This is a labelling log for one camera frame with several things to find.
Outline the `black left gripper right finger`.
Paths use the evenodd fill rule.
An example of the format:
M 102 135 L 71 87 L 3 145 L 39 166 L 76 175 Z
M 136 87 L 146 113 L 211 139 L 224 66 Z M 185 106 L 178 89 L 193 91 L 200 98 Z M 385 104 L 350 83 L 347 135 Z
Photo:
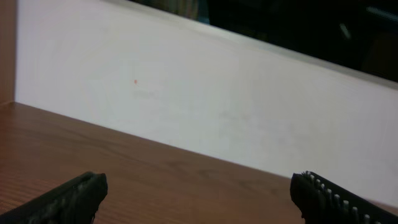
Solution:
M 290 196 L 306 224 L 397 224 L 397 215 L 314 172 L 294 173 Z

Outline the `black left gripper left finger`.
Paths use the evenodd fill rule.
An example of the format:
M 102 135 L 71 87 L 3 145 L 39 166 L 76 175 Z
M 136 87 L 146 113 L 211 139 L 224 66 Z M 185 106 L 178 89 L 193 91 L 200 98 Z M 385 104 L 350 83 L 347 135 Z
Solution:
M 1 215 L 7 224 L 92 224 L 108 194 L 106 174 L 85 172 Z

